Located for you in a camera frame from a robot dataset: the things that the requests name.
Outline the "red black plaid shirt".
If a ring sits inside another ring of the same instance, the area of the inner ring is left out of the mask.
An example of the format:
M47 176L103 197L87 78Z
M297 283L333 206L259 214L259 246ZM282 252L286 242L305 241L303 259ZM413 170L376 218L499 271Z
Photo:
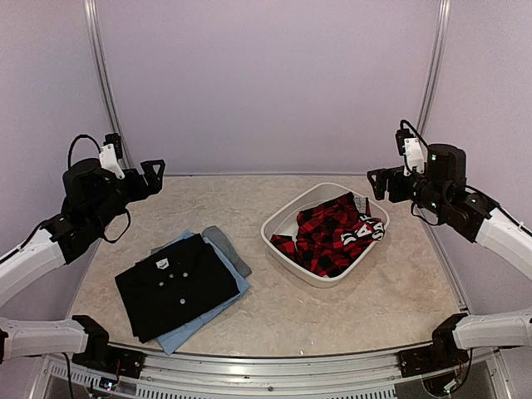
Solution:
M296 218L296 238L274 234L270 243L307 271L325 278L344 273L367 247L383 239L385 226L371 216L369 200L348 192Z

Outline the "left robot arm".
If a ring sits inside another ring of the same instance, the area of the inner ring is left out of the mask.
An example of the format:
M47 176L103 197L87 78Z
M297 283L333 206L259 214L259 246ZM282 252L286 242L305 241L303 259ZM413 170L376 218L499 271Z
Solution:
M158 194L165 162L148 160L140 166L141 171L126 169L118 177L97 158L69 165L63 175L66 198L61 213L39 223L1 259L1 302L105 239L110 222L129 213L128 204ZM1 320L2 361L64 352L79 364L88 362L106 370L116 362L116 350L108 342L108 332L88 316L45 322Z

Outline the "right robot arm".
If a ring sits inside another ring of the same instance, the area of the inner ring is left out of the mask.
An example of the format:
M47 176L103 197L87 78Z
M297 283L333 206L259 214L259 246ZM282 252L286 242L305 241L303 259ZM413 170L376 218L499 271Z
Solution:
M531 275L531 232L488 195L466 184L466 153L445 144L426 151L406 139L405 164L371 170L367 178L377 200L411 201L473 244L500 256L525 277ZM478 347L528 347L531 310L470 315L456 313L432 333L431 345L400 354L403 374L411 375L466 362Z

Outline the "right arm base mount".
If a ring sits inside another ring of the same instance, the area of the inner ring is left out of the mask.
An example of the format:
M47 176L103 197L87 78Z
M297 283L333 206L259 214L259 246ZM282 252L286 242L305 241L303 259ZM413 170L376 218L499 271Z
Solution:
M466 363L470 355L455 344L431 343L402 350L397 354L402 377L414 377L437 372Z

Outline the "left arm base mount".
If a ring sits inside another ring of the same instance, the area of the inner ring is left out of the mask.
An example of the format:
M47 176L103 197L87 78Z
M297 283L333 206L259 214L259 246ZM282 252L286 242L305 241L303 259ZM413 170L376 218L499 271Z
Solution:
M106 345L96 352L72 355L72 361L80 366L118 377L138 379L145 363L145 354L140 351Z

